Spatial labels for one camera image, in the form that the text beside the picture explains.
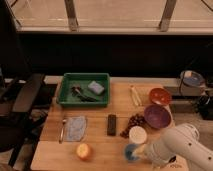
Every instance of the black wall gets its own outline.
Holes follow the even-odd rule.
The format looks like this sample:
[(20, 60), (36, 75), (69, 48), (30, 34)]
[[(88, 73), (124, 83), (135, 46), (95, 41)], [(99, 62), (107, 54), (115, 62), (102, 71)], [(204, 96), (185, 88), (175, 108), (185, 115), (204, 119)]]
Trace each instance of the black wall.
[(31, 73), (4, 0), (0, 0), (0, 67), (5, 77), (26, 78)]
[(22, 34), (31, 66), (48, 74), (178, 77), (188, 69), (213, 74), (213, 36)]

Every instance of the red bowl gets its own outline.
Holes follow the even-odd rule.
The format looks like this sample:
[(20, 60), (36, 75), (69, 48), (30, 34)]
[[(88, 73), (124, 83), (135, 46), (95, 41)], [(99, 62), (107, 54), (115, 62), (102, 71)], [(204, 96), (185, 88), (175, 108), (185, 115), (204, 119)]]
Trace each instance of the red bowl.
[(145, 121), (153, 128), (161, 129), (167, 127), (171, 123), (170, 113), (159, 105), (150, 105), (144, 110)]
[(149, 99), (155, 104), (166, 106), (170, 104), (172, 96), (163, 88), (153, 88), (149, 92)]

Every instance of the gray cloth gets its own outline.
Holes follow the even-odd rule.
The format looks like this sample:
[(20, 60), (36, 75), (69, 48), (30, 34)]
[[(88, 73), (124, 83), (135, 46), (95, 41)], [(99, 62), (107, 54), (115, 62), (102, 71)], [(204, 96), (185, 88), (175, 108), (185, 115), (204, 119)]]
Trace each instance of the gray cloth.
[(86, 117), (78, 116), (68, 118), (66, 126), (66, 141), (80, 141), (83, 138), (86, 129)]

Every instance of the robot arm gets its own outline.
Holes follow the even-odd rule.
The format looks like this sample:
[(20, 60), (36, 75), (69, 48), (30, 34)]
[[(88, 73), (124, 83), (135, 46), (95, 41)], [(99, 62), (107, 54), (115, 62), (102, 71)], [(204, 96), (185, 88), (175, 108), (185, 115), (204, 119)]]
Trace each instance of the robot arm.
[(158, 140), (145, 146), (144, 153), (155, 166), (164, 166), (176, 154), (206, 171), (213, 170), (213, 151), (198, 142), (199, 132), (190, 124), (168, 129)]

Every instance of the green tray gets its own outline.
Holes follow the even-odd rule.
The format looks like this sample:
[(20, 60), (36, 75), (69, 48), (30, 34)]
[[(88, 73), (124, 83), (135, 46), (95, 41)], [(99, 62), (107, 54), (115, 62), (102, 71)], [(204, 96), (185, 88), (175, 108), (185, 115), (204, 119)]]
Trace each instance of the green tray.
[[(96, 95), (88, 89), (89, 83), (96, 81), (105, 90), (101, 95)], [(98, 99), (98, 102), (82, 102), (72, 94), (72, 85), (80, 85), (83, 94)], [(63, 107), (105, 107), (110, 100), (110, 77), (107, 73), (66, 73), (62, 79), (57, 97), (57, 103)]]

